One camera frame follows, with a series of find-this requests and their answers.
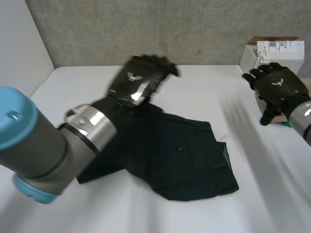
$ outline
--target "silver metal band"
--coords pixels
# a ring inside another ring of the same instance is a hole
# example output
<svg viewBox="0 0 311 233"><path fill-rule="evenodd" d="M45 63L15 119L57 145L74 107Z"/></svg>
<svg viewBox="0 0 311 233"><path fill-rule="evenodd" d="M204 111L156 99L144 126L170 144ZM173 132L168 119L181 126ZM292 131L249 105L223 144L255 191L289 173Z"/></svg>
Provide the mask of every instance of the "silver metal band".
<svg viewBox="0 0 311 233"><path fill-rule="evenodd" d="M304 136L305 130L311 124L311 100L302 103L293 110L289 123L300 136Z"/></svg>
<svg viewBox="0 0 311 233"><path fill-rule="evenodd" d="M117 133L116 127L99 110L92 106L83 108L68 123L101 151Z"/></svg>

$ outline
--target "gray concrete wall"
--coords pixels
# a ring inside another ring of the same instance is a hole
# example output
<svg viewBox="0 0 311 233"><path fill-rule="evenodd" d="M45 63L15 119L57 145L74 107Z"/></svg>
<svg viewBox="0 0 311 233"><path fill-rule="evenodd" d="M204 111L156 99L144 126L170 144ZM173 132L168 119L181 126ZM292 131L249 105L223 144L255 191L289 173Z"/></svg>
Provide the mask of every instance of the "gray concrete wall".
<svg viewBox="0 0 311 233"><path fill-rule="evenodd" d="M26 2L55 67L120 65L142 53L180 65L238 64L253 36L299 36L301 75L311 71L310 0Z"/></svg>

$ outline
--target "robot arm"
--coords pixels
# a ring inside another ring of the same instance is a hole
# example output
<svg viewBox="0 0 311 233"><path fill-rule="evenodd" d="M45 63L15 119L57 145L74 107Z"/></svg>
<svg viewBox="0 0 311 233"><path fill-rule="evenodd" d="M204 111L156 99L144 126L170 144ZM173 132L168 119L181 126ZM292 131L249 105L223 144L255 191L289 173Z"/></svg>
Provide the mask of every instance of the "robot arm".
<svg viewBox="0 0 311 233"><path fill-rule="evenodd" d="M311 146L311 98L303 82L287 67L278 63L261 65L243 74L259 98L267 103L260 120L268 125L275 116L284 113L291 127Z"/></svg>
<svg viewBox="0 0 311 233"><path fill-rule="evenodd" d="M0 87L0 164L16 173L14 183L22 193L51 203L169 74L178 75L165 58L133 57L105 98L81 108L58 129L29 98Z"/></svg>

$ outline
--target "green object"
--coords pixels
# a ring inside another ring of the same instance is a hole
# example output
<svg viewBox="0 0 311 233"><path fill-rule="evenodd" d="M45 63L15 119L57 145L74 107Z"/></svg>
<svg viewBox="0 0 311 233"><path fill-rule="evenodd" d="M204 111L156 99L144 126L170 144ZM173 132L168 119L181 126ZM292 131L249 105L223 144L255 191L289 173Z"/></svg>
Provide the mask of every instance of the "green object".
<svg viewBox="0 0 311 233"><path fill-rule="evenodd" d="M291 125L289 124L289 122L288 122L288 121L286 121L286 122L282 122L282 125L285 125L285 126L287 126L287 127L291 127Z"/></svg>

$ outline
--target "cardboard box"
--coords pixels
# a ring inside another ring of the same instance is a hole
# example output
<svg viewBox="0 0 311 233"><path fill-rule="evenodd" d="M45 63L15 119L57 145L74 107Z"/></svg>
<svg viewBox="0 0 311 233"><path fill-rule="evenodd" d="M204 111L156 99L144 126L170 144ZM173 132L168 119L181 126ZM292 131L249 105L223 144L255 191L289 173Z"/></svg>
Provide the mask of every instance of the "cardboard box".
<svg viewBox="0 0 311 233"><path fill-rule="evenodd" d="M278 62L298 73L305 61L304 41L298 37L254 37L245 45L240 66L244 73L270 62Z"/></svg>
<svg viewBox="0 0 311 233"><path fill-rule="evenodd" d="M311 79L301 79L301 81L307 86L307 88L309 90L309 95L311 97ZM256 101L257 101L258 107L259 107L261 113L263 113L264 110L266 109L267 104L266 104L265 101L260 100L256 93L255 93L255 97L256 97ZM286 121L287 121L287 119L286 119L286 117L283 114L274 117L273 120L272 120L272 122L286 122Z"/></svg>

